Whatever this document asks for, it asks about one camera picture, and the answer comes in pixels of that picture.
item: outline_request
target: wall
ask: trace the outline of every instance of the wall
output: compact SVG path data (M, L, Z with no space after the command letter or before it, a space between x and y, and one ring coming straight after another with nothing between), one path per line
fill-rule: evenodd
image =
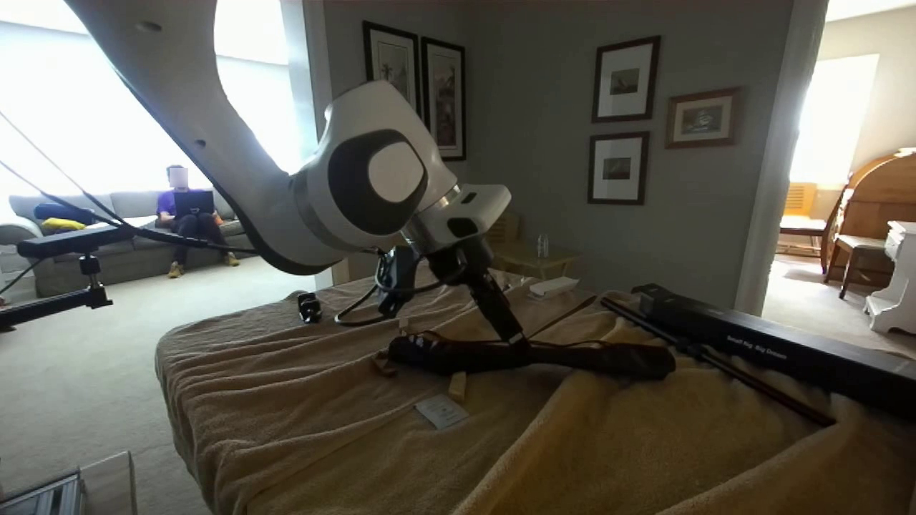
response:
M854 169L899 146L916 146L916 9L854 17L826 26L820 60L879 56L873 100Z
M474 179L516 192L529 233L581 255L594 289L740 289L791 0L476 4ZM594 123L595 49L661 34L654 120ZM740 144L667 149L667 97L741 87ZM651 132L644 207L587 203L591 137Z
M368 83L365 20L469 46L459 0L328 0L333 94Z

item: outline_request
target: ceiling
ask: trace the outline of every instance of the ceiling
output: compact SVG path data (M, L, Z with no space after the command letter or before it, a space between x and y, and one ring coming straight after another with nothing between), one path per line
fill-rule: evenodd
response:
M831 0L827 24L849 20L849 17L866 17L866 14L876 14L876 13L890 13L890 9L907 9L907 7L916 7L916 0Z

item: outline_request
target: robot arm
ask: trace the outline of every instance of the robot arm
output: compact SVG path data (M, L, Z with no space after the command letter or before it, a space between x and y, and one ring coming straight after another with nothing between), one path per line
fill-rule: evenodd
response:
M232 203L255 250L313 276L398 236L446 285L468 285L505 340L521 326L494 285L482 236L509 203L505 187L465 187L391 83L340 94L320 152L286 174L232 109L214 64L212 0L68 0L123 83Z

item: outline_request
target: cushion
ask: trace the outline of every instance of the cushion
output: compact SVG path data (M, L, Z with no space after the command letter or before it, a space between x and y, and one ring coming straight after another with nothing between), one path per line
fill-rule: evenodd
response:
M41 227L47 233L80 233L80 230L86 230L86 223L68 220L68 217L47 217Z

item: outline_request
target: framed picture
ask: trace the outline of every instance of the framed picture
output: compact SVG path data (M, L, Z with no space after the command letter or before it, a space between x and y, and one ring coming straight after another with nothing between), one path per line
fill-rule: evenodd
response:
M654 114L661 37L601 46L595 60L595 120Z
M423 40L423 97L426 126L445 162L468 157L465 109L465 49L442 40Z
M379 24L365 24L368 79L391 81L422 114L418 37Z
M591 203L641 203L651 132L594 137Z
M740 132L741 90L681 94L667 109L667 146L728 146Z

